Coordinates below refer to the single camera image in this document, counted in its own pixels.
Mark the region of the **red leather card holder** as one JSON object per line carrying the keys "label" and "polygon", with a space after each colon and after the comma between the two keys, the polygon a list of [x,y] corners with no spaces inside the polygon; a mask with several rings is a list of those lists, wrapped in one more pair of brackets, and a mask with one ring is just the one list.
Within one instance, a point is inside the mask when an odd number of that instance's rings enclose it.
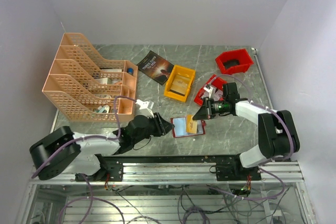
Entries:
{"label": "red leather card holder", "polygon": [[206,123],[204,120],[197,120],[197,133],[196,134],[187,133],[186,132],[186,117],[187,116],[171,118],[171,123],[174,125],[174,129],[173,129],[174,138],[205,134]]}

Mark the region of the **gold card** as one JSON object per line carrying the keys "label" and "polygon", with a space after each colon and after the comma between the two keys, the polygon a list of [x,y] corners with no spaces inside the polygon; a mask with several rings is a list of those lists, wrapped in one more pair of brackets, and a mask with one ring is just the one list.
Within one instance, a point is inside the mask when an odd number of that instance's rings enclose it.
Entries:
{"label": "gold card", "polygon": [[186,132],[191,134],[197,133],[197,121],[193,120],[191,114],[186,117]]}

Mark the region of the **yellow plastic bin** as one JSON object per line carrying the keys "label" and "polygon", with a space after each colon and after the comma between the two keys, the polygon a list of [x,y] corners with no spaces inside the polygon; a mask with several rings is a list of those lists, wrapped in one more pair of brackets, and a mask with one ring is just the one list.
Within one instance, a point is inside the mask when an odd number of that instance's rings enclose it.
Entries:
{"label": "yellow plastic bin", "polygon": [[196,71],[180,65],[175,65],[165,84],[164,96],[186,102],[194,82]]}

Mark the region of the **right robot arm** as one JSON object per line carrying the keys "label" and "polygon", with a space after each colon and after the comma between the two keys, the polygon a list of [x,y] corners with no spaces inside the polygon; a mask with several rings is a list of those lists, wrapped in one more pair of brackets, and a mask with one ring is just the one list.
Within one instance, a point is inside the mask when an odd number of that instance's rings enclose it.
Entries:
{"label": "right robot arm", "polygon": [[238,116],[258,126],[258,144],[239,154],[239,162],[231,167],[236,179],[248,176],[250,168],[274,158],[288,159],[299,151],[300,142],[291,113],[272,110],[241,98],[234,82],[223,85],[222,100],[203,98],[203,104],[193,120],[210,120],[217,115]]}

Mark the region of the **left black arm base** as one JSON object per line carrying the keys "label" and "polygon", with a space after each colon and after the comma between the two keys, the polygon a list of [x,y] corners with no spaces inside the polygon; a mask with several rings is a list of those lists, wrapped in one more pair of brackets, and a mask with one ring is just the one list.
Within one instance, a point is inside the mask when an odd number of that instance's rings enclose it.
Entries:
{"label": "left black arm base", "polygon": [[123,179],[123,165],[120,163],[107,164],[95,174],[87,175],[87,179],[90,182],[121,182]]}

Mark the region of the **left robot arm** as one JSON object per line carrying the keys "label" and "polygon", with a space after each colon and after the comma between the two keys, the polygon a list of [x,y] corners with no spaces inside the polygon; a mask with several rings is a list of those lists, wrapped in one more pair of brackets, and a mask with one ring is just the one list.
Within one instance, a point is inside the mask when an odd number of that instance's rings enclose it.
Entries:
{"label": "left robot arm", "polygon": [[32,177],[49,180],[69,173],[102,180],[108,170],[103,164],[104,156],[126,153],[140,141],[165,136],[173,129],[174,125],[159,113],[152,118],[137,115],[127,126],[109,135],[85,135],[62,126],[30,147],[36,168]]}

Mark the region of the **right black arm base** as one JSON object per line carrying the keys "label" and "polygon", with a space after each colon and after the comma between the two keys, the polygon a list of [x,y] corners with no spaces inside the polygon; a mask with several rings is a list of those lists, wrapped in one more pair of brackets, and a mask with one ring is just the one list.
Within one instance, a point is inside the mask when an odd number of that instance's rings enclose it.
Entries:
{"label": "right black arm base", "polygon": [[243,168],[236,163],[215,164],[209,168],[209,171],[216,176],[217,181],[243,181],[249,178],[252,181],[261,180],[258,167]]}

